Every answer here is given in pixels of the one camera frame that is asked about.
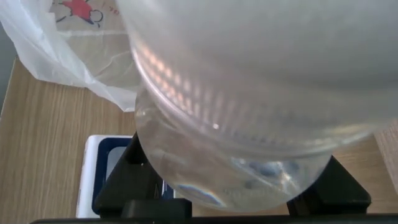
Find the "wooden table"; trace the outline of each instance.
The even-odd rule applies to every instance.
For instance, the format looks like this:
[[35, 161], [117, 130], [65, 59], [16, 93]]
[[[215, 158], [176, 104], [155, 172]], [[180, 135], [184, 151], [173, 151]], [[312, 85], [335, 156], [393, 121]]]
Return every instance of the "wooden table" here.
[[[132, 113], [86, 89], [35, 80], [17, 59], [0, 120], [0, 223], [74, 217], [87, 137], [134, 130]], [[375, 139], [347, 148], [335, 156], [371, 194], [368, 212], [398, 213]], [[231, 214], [195, 207], [194, 215]]]

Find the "cartoon print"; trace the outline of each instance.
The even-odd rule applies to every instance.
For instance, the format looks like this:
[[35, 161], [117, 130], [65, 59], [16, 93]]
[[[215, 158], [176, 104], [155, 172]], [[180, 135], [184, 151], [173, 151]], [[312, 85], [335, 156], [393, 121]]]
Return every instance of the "cartoon print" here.
[[[70, 9], [70, 17], [78, 16], [89, 24], [96, 24], [98, 27], [100, 27], [100, 22], [104, 19], [104, 14], [97, 9], [93, 10], [91, 5], [88, 4], [88, 1], [89, 0], [68, 0], [62, 1], [59, 4], [62, 4]], [[61, 22], [66, 18], [67, 16], [64, 16], [58, 19], [56, 22]]]

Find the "white plastic bag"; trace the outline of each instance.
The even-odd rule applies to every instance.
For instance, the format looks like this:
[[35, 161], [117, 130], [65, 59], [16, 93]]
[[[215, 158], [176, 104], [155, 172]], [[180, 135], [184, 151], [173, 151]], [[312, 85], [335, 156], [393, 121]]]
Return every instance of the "white plastic bag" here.
[[0, 20], [34, 77], [134, 111], [139, 74], [114, 0], [2, 0]]

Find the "black plastic holder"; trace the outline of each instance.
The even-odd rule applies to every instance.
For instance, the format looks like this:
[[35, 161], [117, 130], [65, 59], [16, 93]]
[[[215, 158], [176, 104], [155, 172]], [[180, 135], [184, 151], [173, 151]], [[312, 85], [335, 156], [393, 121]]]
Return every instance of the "black plastic holder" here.
[[366, 214], [370, 195], [334, 157], [310, 188], [287, 202], [288, 216], [192, 218], [190, 201], [160, 200], [162, 182], [135, 134], [95, 198], [101, 219], [34, 223], [398, 223], [398, 215]]

